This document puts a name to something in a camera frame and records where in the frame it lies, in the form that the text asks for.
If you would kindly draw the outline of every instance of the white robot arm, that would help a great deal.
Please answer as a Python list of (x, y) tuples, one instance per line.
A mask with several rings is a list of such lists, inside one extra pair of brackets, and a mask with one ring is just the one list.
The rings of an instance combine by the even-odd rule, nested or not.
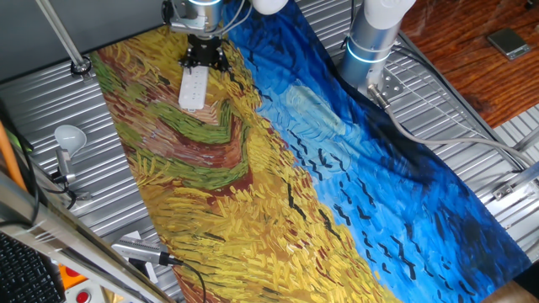
[(364, 0), (355, 15), (339, 72), (364, 95), (369, 85), (383, 85), (386, 59), (404, 14), (414, 3), (415, 0)]

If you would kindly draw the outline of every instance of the gray cable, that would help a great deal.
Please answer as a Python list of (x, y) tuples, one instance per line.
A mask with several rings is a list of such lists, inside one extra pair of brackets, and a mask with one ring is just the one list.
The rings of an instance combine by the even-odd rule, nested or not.
[(386, 110), (386, 113), (389, 115), (389, 118), (391, 119), (391, 122), (393, 122), (395, 127), (397, 127), (397, 130), (401, 134), (403, 134), (403, 136), (409, 138), (411, 141), (418, 142), (418, 143), (425, 144), (425, 145), (446, 145), (446, 144), (456, 144), (456, 143), (466, 143), (466, 142), (481, 143), (481, 144), (486, 144), (486, 145), (501, 148), (504, 151), (507, 151), (507, 152), (515, 155), (516, 157), (522, 159), (530, 167), (533, 164), (535, 164), (529, 157), (525, 156), (520, 151), (517, 151), (515, 148), (506, 146), (505, 144), (499, 143), (497, 141), (491, 141), (491, 140), (481, 139), (481, 138), (456, 138), (456, 139), (448, 139), (448, 140), (424, 140), (424, 139), (419, 139), (418, 137), (415, 137), (412, 134), (408, 133), (403, 128), (403, 126), (400, 123), (398, 123), (397, 118), (395, 117), (395, 114), (391, 110), (391, 106), (387, 106), (385, 108), (385, 110)]
[(249, 7), (249, 11), (247, 12), (247, 14), (245, 15), (245, 17), (243, 17), (243, 19), (241, 19), (238, 23), (234, 24), (233, 26), (231, 26), (230, 28), (228, 29), (225, 29), (222, 34), (226, 34), (228, 33), (229, 31), (233, 30), (236, 26), (242, 24), (245, 20), (247, 20), (247, 18), (249, 17), (249, 15), (251, 14), (251, 12), (253, 11), (253, 5), (251, 5)]

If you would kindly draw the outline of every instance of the metal rod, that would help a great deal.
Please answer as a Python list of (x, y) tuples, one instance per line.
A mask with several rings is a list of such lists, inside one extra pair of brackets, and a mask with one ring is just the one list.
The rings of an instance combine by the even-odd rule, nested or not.
[(52, 7), (49, 0), (35, 1), (40, 6), (41, 12), (43, 12), (47, 20), (49, 20), (49, 23), (58, 36), (58, 39), (60, 39), (60, 42), (64, 45), (67, 54), (71, 57), (71, 60), (75, 62), (75, 66), (82, 68), (83, 70), (86, 69), (86, 63), (84, 62), (83, 57), (78, 52), (77, 47), (73, 43), (73, 40), (71, 40), (71, 37), (67, 33), (67, 30), (62, 24), (60, 18), (58, 18), (58, 15), (56, 14), (56, 11)]
[[(34, 198), (3, 173), (0, 173), (0, 193), (0, 215), (4, 220), (12, 220), (13, 216), (29, 220), (34, 211)], [(62, 205), (51, 200), (47, 206), (39, 208), (33, 228), (26, 231), (21, 226), (11, 225), (3, 227), (2, 231), (133, 301), (173, 302), (112, 248), (105, 247), (100, 239), (88, 239), (87, 229)]]

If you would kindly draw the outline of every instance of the van gogh painting print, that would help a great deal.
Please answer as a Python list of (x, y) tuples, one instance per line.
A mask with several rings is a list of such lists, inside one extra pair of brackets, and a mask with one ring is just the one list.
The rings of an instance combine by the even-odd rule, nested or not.
[(345, 92), (295, 2), (230, 32), (232, 72), (211, 71), (195, 112), (178, 105), (187, 47), (162, 27), (92, 60), (157, 232), (209, 302), (480, 302), (530, 265), (438, 157)]

